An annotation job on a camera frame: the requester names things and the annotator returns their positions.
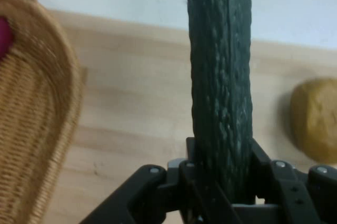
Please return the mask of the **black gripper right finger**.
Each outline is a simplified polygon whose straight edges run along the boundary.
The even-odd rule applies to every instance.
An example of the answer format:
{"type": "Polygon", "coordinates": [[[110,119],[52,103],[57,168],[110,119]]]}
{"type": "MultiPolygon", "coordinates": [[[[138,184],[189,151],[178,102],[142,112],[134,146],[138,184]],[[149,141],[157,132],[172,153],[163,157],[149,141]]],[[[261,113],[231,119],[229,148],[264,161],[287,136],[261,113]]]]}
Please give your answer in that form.
{"type": "Polygon", "coordinates": [[[336,168],[315,165],[304,173],[253,141],[250,172],[252,192],[279,206],[284,223],[336,223],[336,168]]]}

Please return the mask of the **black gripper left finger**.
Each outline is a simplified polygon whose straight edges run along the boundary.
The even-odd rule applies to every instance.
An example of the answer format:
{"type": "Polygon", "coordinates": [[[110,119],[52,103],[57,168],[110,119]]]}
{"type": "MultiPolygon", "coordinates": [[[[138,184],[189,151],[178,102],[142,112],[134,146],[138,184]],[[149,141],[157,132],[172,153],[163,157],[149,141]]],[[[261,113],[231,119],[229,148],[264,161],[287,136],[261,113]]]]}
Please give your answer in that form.
{"type": "Polygon", "coordinates": [[[122,183],[82,223],[163,223],[179,211],[183,223],[238,223],[218,184],[207,176],[195,139],[186,140],[187,158],[167,168],[144,165],[122,183]]]}

